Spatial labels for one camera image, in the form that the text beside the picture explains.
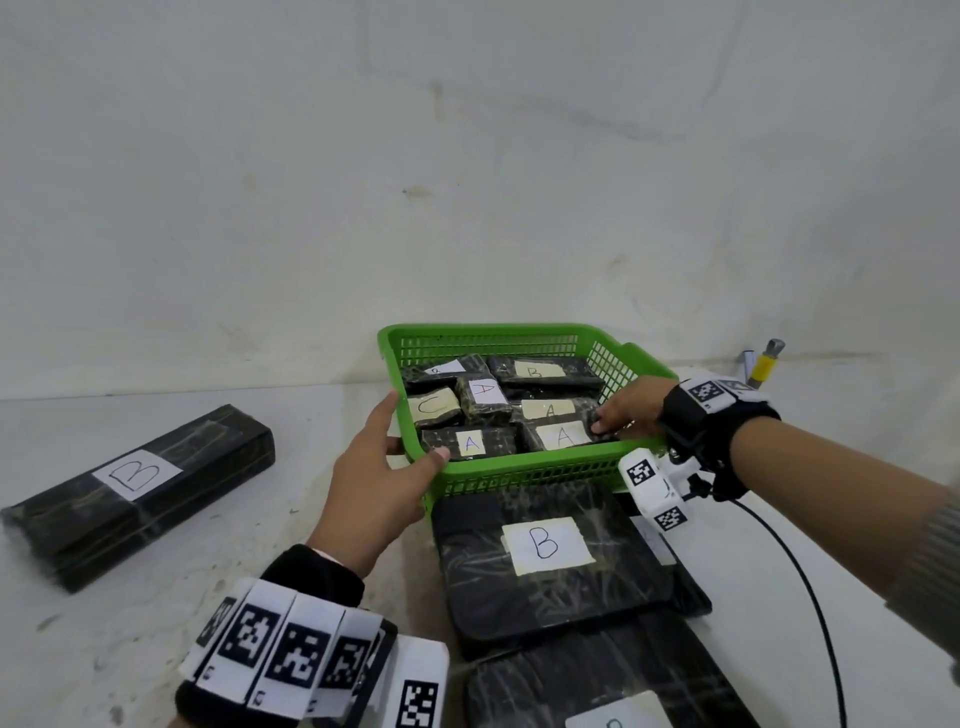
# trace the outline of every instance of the yellow object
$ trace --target yellow object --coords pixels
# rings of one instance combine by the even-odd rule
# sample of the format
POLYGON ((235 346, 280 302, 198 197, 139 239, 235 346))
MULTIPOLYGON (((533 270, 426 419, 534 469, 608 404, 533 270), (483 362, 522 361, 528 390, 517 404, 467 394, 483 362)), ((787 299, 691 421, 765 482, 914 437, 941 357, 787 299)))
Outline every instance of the yellow object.
POLYGON ((777 359, 772 359, 765 353, 762 353, 756 360, 754 370, 750 372, 750 379, 764 382, 769 378, 770 373, 774 371, 774 367, 776 366, 777 359))

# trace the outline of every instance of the white wall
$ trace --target white wall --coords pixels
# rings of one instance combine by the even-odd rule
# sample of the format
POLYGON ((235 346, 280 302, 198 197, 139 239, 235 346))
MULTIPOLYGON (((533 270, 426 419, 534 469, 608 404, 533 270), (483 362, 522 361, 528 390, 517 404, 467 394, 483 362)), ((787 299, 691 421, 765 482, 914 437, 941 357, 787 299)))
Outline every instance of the white wall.
POLYGON ((958 33, 949 0, 0 0, 0 398, 381 378, 403 320, 955 355, 958 33))

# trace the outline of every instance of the white table surface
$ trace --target white table surface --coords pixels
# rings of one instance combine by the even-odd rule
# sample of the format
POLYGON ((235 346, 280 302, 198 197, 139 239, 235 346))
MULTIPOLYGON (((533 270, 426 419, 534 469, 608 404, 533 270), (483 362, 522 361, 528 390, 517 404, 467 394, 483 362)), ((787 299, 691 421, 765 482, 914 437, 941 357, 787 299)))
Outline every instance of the white table surface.
MULTIPOLYGON (((357 384, 0 402, 0 505, 228 402, 273 429, 277 455, 268 471, 76 595, 44 581, 0 541, 0 723, 165 725, 176 665, 218 593, 309 532, 333 461, 385 391, 385 384, 357 384)), ((779 515, 753 496, 746 502, 794 548, 820 597, 850 725, 960 724, 948 657, 779 515)), ((713 600, 713 614, 692 622, 701 640, 765 728, 836 725, 820 629, 786 556, 733 506, 696 501, 691 508, 694 524, 671 544, 713 600)), ((449 638, 426 524, 384 555, 365 604, 401 630, 449 638)), ((459 724, 458 712, 448 705, 444 725, 459 724)))

